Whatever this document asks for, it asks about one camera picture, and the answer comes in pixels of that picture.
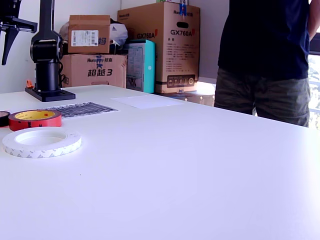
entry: person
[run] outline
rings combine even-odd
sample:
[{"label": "person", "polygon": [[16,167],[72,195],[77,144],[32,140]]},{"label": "person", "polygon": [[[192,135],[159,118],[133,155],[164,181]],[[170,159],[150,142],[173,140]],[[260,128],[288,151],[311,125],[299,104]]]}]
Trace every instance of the person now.
[{"label": "person", "polygon": [[229,0],[214,106],[309,126],[310,40],[320,0]]}]

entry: white tape roll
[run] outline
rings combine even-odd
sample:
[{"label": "white tape roll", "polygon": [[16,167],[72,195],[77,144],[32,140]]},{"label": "white tape roll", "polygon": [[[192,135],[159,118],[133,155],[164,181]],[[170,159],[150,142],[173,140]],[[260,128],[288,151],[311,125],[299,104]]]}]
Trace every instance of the white tape roll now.
[{"label": "white tape roll", "polygon": [[52,158],[80,148],[81,136],[62,127],[35,127],[15,131],[2,140],[6,153],[28,159]]}]

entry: black robotic arm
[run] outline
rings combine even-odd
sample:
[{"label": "black robotic arm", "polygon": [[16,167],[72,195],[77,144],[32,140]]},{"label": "black robotic arm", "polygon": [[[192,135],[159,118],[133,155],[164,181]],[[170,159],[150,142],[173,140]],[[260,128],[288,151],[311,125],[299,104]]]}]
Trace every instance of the black robotic arm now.
[{"label": "black robotic arm", "polygon": [[[21,0],[1,0],[1,30],[6,32],[2,64],[19,31],[35,33],[37,23],[18,19]],[[59,62],[62,37],[54,31],[55,0],[40,0],[39,31],[31,40],[30,55],[35,63],[35,87],[25,91],[42,102],[75,99],[75,94],[60,89]]]}]

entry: double-sided tape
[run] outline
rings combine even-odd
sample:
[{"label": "double-sided tape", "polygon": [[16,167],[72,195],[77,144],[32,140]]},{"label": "double-sided tape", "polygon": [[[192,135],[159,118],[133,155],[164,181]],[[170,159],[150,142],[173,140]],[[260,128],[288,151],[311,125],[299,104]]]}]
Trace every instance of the double-sided tape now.
[{"label": "double-sided tape", "polygon": [[[48,139],[55,141],[46,144]],[[2,143],[4,151],[12,156],[43,159],[74,152],[80,148],[82,138],[76,131],[62,127],[36,127],[12,132]]]},{"label": "double-sided tape", "polygon": [[21,111],[9,116],[12,131],[38,127],[61,127],[62,115],[56,110]]},{"label": "double-sided tape", "polygon": [[0,111],[0,127],[6,127],[9,125],[10,112]]}]

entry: white table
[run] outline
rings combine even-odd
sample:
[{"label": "white table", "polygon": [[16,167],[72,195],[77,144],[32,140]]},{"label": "white table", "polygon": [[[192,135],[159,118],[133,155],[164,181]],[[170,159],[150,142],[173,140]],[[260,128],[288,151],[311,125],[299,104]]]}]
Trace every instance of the white table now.
[{"label": "white table", "polygon": [[64,120],[83,137],[69,155],[0,150],[0,240],[320,239],[318,132],[188,102],[141,110],[111,98],[144,93],[111,86],[70,90],[77,99],[49,103],[0,94],[2,110],[120,110]]}]

